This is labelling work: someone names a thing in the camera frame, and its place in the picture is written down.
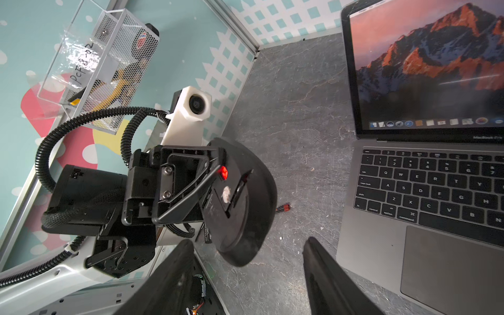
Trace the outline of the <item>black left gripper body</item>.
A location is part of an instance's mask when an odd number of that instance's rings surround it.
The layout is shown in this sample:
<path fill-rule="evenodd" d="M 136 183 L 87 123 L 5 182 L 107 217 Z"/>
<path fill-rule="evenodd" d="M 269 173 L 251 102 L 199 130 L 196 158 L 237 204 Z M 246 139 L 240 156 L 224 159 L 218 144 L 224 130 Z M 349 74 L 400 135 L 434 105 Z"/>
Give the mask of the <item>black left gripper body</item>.
<path fill-rule="evenodd" d="M 151 262 L 158 228 L 199 222 L 215 178 L 208 146 L 155 146 L 131 155 L 121 202 L 97 236 L 85 267 L 121 278 Z"/>

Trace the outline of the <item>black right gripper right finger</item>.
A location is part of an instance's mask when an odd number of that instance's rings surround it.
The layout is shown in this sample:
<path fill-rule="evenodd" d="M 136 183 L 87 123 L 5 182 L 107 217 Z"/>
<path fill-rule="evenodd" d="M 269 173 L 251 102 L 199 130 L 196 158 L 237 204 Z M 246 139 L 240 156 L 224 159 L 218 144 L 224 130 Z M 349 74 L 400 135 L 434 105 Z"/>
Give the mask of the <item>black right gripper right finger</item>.
<path fill-rule="evenodd" d="M 314 237 L 303 248 L 304 275 L 313 314 L 382 314 Z"/>

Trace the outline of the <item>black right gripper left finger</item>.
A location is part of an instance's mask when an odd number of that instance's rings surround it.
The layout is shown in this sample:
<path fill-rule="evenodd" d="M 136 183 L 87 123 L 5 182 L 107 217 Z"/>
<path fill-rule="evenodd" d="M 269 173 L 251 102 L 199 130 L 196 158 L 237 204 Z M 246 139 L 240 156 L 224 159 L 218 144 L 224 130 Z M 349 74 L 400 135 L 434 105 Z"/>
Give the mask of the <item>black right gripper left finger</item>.
<path fill-rule="evenodd" d="M 194 245 L 183 240 L 116 314 L 184 314 L 192 285 Z"/>

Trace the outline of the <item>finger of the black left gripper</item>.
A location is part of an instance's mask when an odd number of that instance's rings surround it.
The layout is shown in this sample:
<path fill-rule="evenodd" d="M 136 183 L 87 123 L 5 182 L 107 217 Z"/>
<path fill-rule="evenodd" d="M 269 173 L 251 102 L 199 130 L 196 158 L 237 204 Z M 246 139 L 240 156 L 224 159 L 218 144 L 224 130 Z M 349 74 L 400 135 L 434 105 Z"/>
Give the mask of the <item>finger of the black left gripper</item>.
<path fill-rule="evenodd" d="M 216 146 L 157 146 L 160 154 L 152 222 L 156 225 L 203 221 L 203 201 L 226 161 Z"/>

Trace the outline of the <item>black wireless mouse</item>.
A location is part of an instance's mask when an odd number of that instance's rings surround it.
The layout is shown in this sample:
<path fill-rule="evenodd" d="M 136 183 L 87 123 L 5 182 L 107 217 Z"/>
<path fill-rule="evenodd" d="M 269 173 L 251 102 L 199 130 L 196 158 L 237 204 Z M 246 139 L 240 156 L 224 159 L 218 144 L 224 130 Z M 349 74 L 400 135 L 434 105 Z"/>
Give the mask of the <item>black wireless mouse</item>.
<path fill-rule="evenodd" d="M 250 263 L 274 221 L 278 192 L 267 166 L 236 140 L 215 138 L 219 169 L 202 210 L 211 240 L 232 266 Z"/>

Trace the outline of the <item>grey laptop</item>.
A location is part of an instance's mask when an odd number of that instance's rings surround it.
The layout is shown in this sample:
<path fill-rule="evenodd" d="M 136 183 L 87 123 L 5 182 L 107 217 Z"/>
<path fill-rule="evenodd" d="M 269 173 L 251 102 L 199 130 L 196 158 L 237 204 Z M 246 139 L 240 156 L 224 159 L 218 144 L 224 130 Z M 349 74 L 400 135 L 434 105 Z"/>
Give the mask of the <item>grey laptop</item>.
<path fill-rule="evenodd" d="M 502 314 L 503 2 L 355 1 L 341 27 L 337 262 L 438 314 Z"/>

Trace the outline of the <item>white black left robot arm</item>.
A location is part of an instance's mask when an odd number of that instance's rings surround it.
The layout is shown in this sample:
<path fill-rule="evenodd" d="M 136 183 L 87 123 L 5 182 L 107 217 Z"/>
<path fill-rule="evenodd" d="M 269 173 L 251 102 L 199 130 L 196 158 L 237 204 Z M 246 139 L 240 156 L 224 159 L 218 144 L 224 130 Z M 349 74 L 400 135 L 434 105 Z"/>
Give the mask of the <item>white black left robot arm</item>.
<path fill-rule="evenodd" d="M 131 115 L 122 136 L 126 175 L 67 165 L 54 179 L 53 148 L 68 133 L 102 118 Z M 135 271 L 156 254 L 157 230 L 202 220 L 202 201 L 227 157 L 202 145 L 207 110 L 173 113 L 144 107 L 109 108 L 73 118 L 51 131 L 35 157 L 35 172 L 52 194 L 41 218 L 50 234 L 73 242 L 56 255 L 1 274 L 1 313 L 30 314 L 67 295 Z"/>

